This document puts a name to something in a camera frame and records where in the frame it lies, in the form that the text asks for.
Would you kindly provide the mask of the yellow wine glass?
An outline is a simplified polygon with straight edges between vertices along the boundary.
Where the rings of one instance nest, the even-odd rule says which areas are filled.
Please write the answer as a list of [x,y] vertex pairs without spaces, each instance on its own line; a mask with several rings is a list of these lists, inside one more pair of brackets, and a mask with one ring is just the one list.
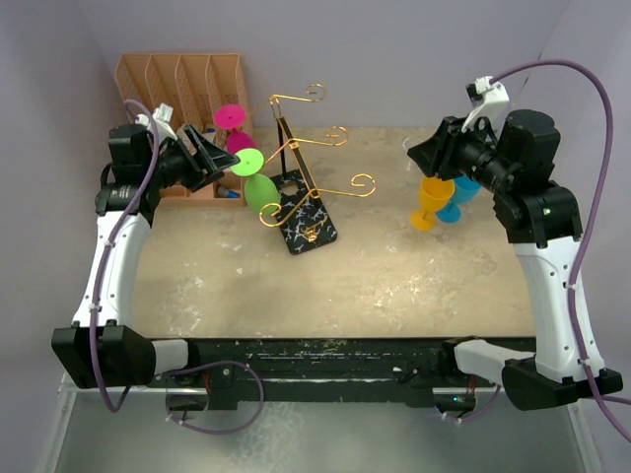
[[451,180],[424,177],[418,193],[419,208],[410,214],[412,226],[418,231],[431,231],[437,223],[436,214],[449,203],[454,193],[455,184]]

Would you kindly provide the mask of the blue wine glass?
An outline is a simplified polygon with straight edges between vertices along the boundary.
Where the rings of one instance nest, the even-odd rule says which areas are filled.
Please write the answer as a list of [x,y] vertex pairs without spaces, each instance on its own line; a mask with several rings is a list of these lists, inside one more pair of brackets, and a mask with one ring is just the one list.
[[471,201],[481,186],[466,176],[454,179],[455,192],[448,204],[436,213],[436,217],[444,223],[456,223],[461,217],[460,205]]

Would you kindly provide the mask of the pink wine glass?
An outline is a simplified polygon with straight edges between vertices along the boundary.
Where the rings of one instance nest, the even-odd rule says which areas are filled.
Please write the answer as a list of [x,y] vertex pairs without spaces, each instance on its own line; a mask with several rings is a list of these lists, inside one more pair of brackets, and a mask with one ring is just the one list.
[[239,104],[226,104],[214,112],[213,120],[216,127],[228,132],[226,147],[231,154],[256,148],[253,138],[243,131],[245,119],[246,111]]

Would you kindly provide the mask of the green wine glass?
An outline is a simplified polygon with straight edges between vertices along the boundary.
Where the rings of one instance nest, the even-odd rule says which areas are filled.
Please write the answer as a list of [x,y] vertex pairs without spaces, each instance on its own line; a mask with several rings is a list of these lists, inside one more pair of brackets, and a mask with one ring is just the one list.
[[264,165],[263,154],[254,148],[245,148],[237,151],[236,157],[239,162],[231,167],[231,171],[245,179],[247,206],[255,214],[271,216],[280,209],[281,196],[272,179],[260,172]]

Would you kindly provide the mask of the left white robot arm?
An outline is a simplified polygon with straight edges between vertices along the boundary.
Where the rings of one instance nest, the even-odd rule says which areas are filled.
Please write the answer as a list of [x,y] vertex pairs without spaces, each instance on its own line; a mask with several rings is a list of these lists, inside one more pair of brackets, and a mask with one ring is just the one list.
[[187,341],[150,340],[131,327],[132,299],[142,248],[152,229],[162,190],[175,184],[195,192],[223,177],[238,158],[192,126],[185,136],[151,143],[151,128],[126,124],[110,130],[111,161],[95,199],[97,245],[87,288],[67,328],[51,347],[82,389],[146,385],[164,372],[181,386],[203,373]]

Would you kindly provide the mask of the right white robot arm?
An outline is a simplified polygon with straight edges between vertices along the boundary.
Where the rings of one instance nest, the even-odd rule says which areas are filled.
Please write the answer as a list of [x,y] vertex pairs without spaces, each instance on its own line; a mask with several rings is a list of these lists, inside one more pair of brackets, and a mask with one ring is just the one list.
[[526,278],[535,326],[534,352],[518,352],[479,337],[444,345],[440,378],[461,385],[472,375],[502,386],[522,411],[556,408],[598,392],[619,392],[623,379],[606,367],[594,340],[581,275],[573,266],[583,228],[578,202],[550,175],[561,135],[552,117],[519,109],[499,135],[488,118],[464,130],[448,116],[408,157],[427,177],[465,176],[493,196]]

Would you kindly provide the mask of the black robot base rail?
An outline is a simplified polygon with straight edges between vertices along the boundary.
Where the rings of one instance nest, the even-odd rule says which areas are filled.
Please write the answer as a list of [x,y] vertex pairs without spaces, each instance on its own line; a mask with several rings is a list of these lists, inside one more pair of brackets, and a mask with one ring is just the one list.
[[161,376],[153,388],[208,394],[211,409],[240,402],[399,403],[431,407],[437,389],[464,391],[442,338],[206,338],[188,342],[201,373]]

